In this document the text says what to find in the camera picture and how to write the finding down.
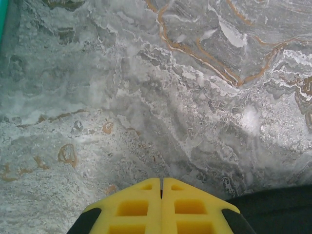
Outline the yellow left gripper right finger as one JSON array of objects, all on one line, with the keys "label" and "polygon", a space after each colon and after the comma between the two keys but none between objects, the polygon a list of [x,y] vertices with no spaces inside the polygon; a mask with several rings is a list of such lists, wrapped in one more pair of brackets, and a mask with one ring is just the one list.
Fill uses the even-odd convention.
[{"label": "yellow left gripper right finger", "polygon": [[173,178],[163,180],[162,234],[256,234],[233,204]]}]

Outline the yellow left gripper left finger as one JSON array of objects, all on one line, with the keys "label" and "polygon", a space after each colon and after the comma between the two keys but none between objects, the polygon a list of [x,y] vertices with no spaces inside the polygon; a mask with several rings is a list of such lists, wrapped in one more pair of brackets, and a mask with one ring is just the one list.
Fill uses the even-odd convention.
[{"label": "yellow left gripper left finger", "polygon": [[161,234],[160,179],[88,205],[66,234]]}]

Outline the black t-shirt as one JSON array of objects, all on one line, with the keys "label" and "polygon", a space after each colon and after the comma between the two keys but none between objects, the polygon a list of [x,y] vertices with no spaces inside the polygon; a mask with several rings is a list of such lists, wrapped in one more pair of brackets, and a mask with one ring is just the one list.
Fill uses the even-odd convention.
[{"label": "black t-shirt", "polygon": [[271,189],[228,199],[256,234],[312,234],[312,185]]}]

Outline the teal plastic basket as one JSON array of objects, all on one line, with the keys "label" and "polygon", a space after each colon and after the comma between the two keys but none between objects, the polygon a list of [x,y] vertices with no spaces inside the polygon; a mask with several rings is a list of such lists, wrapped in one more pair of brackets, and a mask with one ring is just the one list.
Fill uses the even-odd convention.
[{"label": "teal plastic basket", "polygon": [[3,38],[10,1],[11,0],[0,0],[0,43]]}]

